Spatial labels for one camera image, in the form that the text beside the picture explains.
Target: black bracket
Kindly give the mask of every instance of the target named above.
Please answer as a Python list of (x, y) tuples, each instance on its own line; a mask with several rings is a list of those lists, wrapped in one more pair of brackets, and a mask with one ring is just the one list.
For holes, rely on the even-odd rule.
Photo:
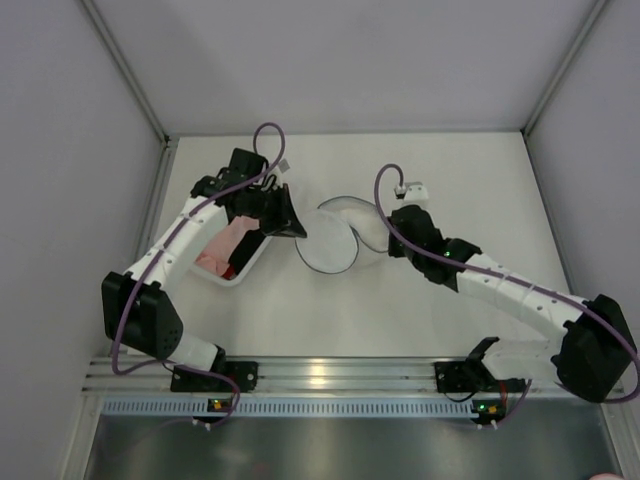
[[(236, 362), (227, 360), (220, 373), (236, 382), (240, 387), (240, 393), (252, 392), (258, 384), (258, 362)], [(198, 373), (188, 372), (179, 366), (173, 367), (171, 377), (172, 392), (231, 392), (231, 386), (227, 382), (207, 377)]]
[[(440, 229), (433, 225), (431, 215), (418, 205), (407, 205), (391, 212), (391, 224), (415, 245), (451, 260), (466, 263), (473, 255), (482, 253), (477, 246), (459, 238), (443, 238)], [(445, 265), (442, 262), (414, 252), (393, 235), (389, 234), (388, 255), (394, 258), (406, 257), (413, 267), (427, 280), (436, 285), (444, 285), (458, 291), (456, 275), (463, 269)]]
[[(500, 382), (494, 380), (479, 386), (474, 377), (468, 374), (467, 362), (451, 361), (436, 362), (434, 364), (436, 373), (436, 386), (439, 393), (472, 393), (472, 392), (500, 392)], [(505, 388), (509, 393), (524, 392), (525, 381), (511, 378), (504, 380)]]

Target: pink cloth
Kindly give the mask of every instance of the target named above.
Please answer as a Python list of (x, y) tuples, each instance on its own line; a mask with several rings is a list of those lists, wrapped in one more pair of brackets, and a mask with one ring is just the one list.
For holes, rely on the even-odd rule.
[(196, 259), (196, 265), (222, 277), (229, 269), (229, 257), (250, 230), (258, 230), (260, 222), (255, 218), (236, 217), (204, 248)]

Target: metal frame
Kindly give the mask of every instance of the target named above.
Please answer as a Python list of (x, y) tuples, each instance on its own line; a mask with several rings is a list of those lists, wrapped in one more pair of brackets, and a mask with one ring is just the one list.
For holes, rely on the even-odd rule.
[(153, 129), (156, 137), (158, 137), (158, 140), (163, 144), (168, 143), (169, 137), (164, 127), (162, 126), (160, 119), (151, 106), (147, 95), (145, 94), (142, 86), (140, 85), (140, 82), (133, 73), (133, 69), (129, 65), (129, 62), (127, 62), (126, 57), (122, 53), (122, 49), (111, 33), (111, 30), (105, 22), (104, 17), (100, 13), (100, 10), (93, 2), (93, 0), (76, 1), (79, 3), (82, 11), (89, 19), (89, 22), (96, 32), (96, 35), (104, 45), (116, 69), (122, 76), (122, 80), (131, 92), (131, 95), (133, 95), (133, 99), (142, 110), (143, 115), (147, 119), (147, 122), (149, 122), (149, 126)]
[[(76, 0), (86, 14), (100, 41), (105, 46), (114, 65), (134, 101), (140, 107), (150, 127), (162, 145), (158, 170), (147, 199), (147, 214), (143, 220), (136, 255), (139, 257), (152, 243), (160, 217), (160, 206), (167, 188), (178, 137), (170, 138), (133, 69), (114, 38), (111, 30), (96, 7), (94, 0)], [(585, 46), (594, 26), (602, 17), (611, 0), (595, 0), (593, 6), (573, 38), (556, 72), (546, 85), (526, 125), (522, 129), (525, 140), (534, 130), (548, 108), (562, 81)], [(551, 210), (545, 203), (547, 216), (552, 223)], [(563, 261), (562, 250), (556, 242)], [(563, 268), (571, 285), (571, 275), (563, 261)], [(133, 364), (139, 357), (120, 356), (123, 364)], [(445, 358), (251, 358), (260, 363), (261, 377), (256, 391), (249, 398), (336, 398), (357, 395), (375, 399), (435, 399), (440, 395), (435, 389), (433, 362), (451, 360)], [(127, 377), (115, 377), (110, 370), (110, 359), (99, 357), (91, 362), (82, 390), (82, 405), (75, 420), (73, 435), (63, 463), (61, 479), (83, 478), (98, 419), (104, 399), (110, 395), (126, 395), (161, 398), (169, 392), (170, 374), (161, 366), (150, 366)], [(555, 385), (534, 384), (531, 395), (542, 398), (565, 398), (569, 394)], [(627, 405), (604, 405), (606, 428), (611, 436), (615, 454), (627, 478), (640, 478), (640, 433)]]
[(544, 111), (549, 106), (551, 100), (555, 96), (556, 92), (562, 85), (562, 81), (566, 78), (567, 73), (575, 63), (578, 55), (584, 49), (587, 40), (589, 39), (593, 28), (598, 23), (598, 20), (602, 18), (607, 7), (612, 3), (613, 0), (595, 0), (593, 3), (591, 10), (587, 14), (586, 18), (582, 21), (580, 25), (580, 29), (578, 33), (575, 35), (573, 40), (571, 41), (569, 48), (566, 50), (565, 54), (562, 56), (562, 60), (558, 65), (555, 73), (552, 75), (549, 83), (545, 86), (540, 99), (536, 102), (527, 123), (522, 128), (522, 135), (524, 138), (528, 138), (533, 132), (533, 129), (538, 124), (540, 117), (544, 113)]

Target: enclosure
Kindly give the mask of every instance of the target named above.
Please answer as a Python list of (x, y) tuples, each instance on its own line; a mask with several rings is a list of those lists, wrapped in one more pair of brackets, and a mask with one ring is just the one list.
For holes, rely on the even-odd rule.
[[(258, 365), (236, 418), (211, 432), (189, 421), (211, 392), (170, 391), (159, 364), (113, 375), (100, 291), (270, 121), (301, 219), (335, 197), (374, 202), (376, 174), (398, 164), (444, 235), (553, 291), (615, 298), (638, 338), (640, 4), (3, 10), (7, 478), (640, 478), (634, 402), (534, 382), (510, 424), (469, 429), (471, 400), (444, 398), (434, 365), (486, 337), (541, 336), (406, 260), (324, 275), (273, 238), (237, 286), (186, 273), (171, 292), (185, 331)], [(269, 161), (275, 133), (257, 140)], [(382, 178), (387, 215), (397, 184)], [(632, 365), (613, 396), (635, 381)]]

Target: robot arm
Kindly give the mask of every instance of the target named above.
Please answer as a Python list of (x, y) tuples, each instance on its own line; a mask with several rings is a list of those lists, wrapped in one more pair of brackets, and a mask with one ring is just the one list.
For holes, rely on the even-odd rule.
[(264, 157), (235, 149), (229, 167), (217, 177), (205, 176), (196, 183), (176, 220), (144, 257), (124, 275), (107, 275), (102, 299), (105, 331), (110, 339), (116, 337), (136, 282), (144, 277), (126, 320), (122, 343), (158, 360), (205, 371), (215, 371), (224, 363), (222, 348), (184, 331), (170, 295), (209, 241), (236, 216), (258, 219), (265, 236), (306, 237), (287, 184), (253, 184), (213, 203), (206, 202), (216, 193), (255, 177), (266, 166)]
[[(463, 362), (467, 384), (476, 390), (486, 390), (497, 381), (511, 378), (552, 381), (585, 400), (605, 400), (630, 364), (629, 354), (583, 310), (563, 300), (582, 304), (600, 315), (636, 350), (614, 300), (599, 295), (594, 301), (587, 301), (556, 292), (550, 297), (541, 291), (546, 289), (511, 272), (479, 247), (465, 240), (444, 238), (426, 211), (428, 195), (421, 183), (397, 188), (396, 197), (403, 204), (388, 220), (402, 236), (428, 252), (456, 260), (468, 268), (457, 268), (416, 253), (393, 235), (389, 236), (390, 256), (408, 258), (430, 282), (490, 303), (546, 339), (485, 338)], [(495, 274), (487, 275), (475, 267)]]

